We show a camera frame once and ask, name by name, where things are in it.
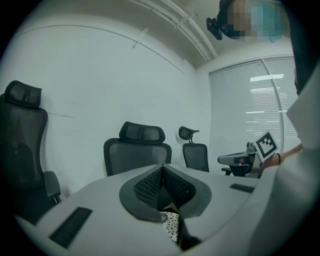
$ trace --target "office chair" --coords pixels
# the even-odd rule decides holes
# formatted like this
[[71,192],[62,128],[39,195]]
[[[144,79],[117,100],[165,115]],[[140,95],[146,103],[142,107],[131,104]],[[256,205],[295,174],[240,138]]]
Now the office chair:
[[0,96],[0,173],[13,214],[35,224],[60,202],[54,172],[43,172],[40,145],[47,112],[39,108],[42,89],[12,81]]
[[[104,163],[108,176],[121,174],[133,169],[171,164],[172,150],[164,131],[158,126],[142,125],[126,121],[119,138],[110,138],[103,145]],[[158,196],[158,210],[172,202],[164,187]]]
[[187,127],[181,126],[179,128],[179,137],[189,143],[182,146],[183,157],[187,168],[209,172],[208,165],[208,149],[205,144],[194,143],[192,138],[194,133],[199,130],[192,130]]

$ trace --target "ceiling pipe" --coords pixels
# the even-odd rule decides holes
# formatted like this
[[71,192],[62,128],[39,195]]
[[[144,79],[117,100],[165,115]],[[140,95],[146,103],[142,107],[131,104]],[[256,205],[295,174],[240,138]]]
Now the ceiling pipe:
[[[146,9],[151,10],[152,12],[156,13],[166,21],[168,21],[173,26],[176,26],[179,23],[179,20],[177,17],[173,16],[172,13],[161,7],[160,5],[149,1],[149,0],[127,0],[129,2],[132,2],[136,5],[142,6]],[[188,29],[185,25],[179,26],[177,29],[179,29],[185,37],[188,38],[188,40],[195,46],[195,48],[200,52],[201,56],[204,58],[206,62],[210,62],[212,58],[210,57],[210,54],[208,51],[204,48],[201,42],[197,39],[197,37]]]
[[[173,10],[175,10],[179,15],[181,15],[182,17],[186,17],[189,15],[189,13],[186,13],[182,8],[180,8],[178,5],[176,5],[174,2],[172,2],[171,0],[161,0],[161,2],[165,3],[166,5],[168,5],[170,8],[172,8]],[[212,45],[212,43],[209,41],[207,35],[204,33],[204,31],[201,29],[201,27],[199,27],[199,25],[194,21],[194,19],[192,17],[190,17],[188,19],[188,22],[190,23],[190,25],[199,33],[199,35],[202,37],[203,41],[206,43],[206,45],[208,46],[208,48],[210,49],[211,53],[213,54],[213,56],[215,58],[218,57],[218,54],[216,52],[216,49],[214,48],[214,46]]]

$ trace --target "patterned fabric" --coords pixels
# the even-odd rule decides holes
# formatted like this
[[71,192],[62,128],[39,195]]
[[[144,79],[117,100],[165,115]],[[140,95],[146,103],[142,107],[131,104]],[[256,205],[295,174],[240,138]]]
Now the patterned fabric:
[[177,242],[179,215],[174,212],[167,212],[167,211],[162,211],[160,213],[161,213],[161,223],[164,230],[167,232],[168,236],[174,242]]

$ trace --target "wall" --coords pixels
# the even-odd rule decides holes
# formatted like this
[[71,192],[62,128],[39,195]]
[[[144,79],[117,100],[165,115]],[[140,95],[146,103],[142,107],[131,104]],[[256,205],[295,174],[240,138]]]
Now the wall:
[[[63,18],[56,17],[60,23]],[[127,23],[106,20],[116,34],[95,28],[94,16],[72,17],[77,19],[91,28],[47,23],[28,30],[36,22],[24,24],[0,64],[0,93],[12,80],[42,88],[40,107],[48,112],[43,170],[56,173],[63,197],[105,177],[103,145],[119,137],[125,121],[162,127],[172,163],[185,166],[178,129],[201,130],[193,67],[154,38],[149,47],[132,49],[133,41],[121,35],[136,31]],[[170,58],[179,60],[179,68]]]
[[211,137],[211,90],[209,82],[209,73],[218,69],[222,69],[236,63],[245,62],[254,58],[276,56],[276,55],[292,55],[292,46],[290,39],[283,37],[282,39],[271,42],[259,43],[239,43],[239,46],[222,52],[218,58],[207,63],[196,71],[197,75],[197,94],[198,103],[197,122],[201,123],[204,128],[201,131],[201,142],[209,146]]

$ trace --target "window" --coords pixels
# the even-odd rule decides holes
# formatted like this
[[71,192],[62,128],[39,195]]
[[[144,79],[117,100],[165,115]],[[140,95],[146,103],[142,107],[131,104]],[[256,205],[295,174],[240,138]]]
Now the window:
[[293,57],[258,59],[210,74],[211,141],[209,169],[224,174],[219,156],[243,152],[270,130],[279,152],[300,143],[287,117],[297,99]]

